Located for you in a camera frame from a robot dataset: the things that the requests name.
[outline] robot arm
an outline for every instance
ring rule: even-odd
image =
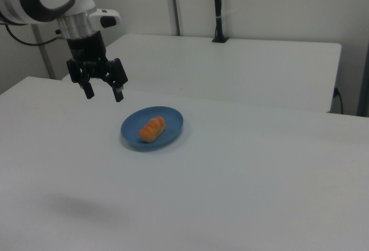
[[[93,0],[0,0],[0,23],[41,24],[57,20],[73,58],[67,61],[72,82],[79,83],[88,99],[94,96],[90,78],[100,78],[123,99],[128,81],[121,61],[109,61],[100,31],[121,23],[114,10],[97,9]]]

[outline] power cord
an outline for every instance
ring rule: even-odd
[[[341,114],[344,114],[344,104],[342,102],[342,96],[340,93],[339,88],[334,88],[334,92],[333,92],[333,98],[335,98],[336,96],[338,96],[340,98],[340,103],[341,103]]]
[[[28,43],[28,42],[24,42],[22,40],[20,40],[19,38],[17,38],[12,32],[11,30],[9,29],[9,26],[8,25],[5,25],[5,28],[7,30],[7,32],[12,36],[13,39],[15,39],[16,41],[18,41],[19,43],[22,43],[24,45],[27,45],[27,46],[42,46],[42,45],[46,45],[48,43],[51,43],[51,42],[54,42],[56,41],[58,38],[53,38],[53,39],[50,39],[46,42],[42,42],[42,43]]]

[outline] table surface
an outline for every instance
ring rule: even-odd
[[[130,89],[320,112],[330,111],[340,52],[335,43],[156,35],[124,35],[107,48]]]
[[[26,78],[0,96],[0,249],[347,251],[369,246],[365,118]],[[120,136],[170,106],[180,136]]]

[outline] orange bread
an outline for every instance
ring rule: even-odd
[[[140,139],[146,143],[152,143],[165,130],[165,121],[162,117],[150,119],[139,132]]]

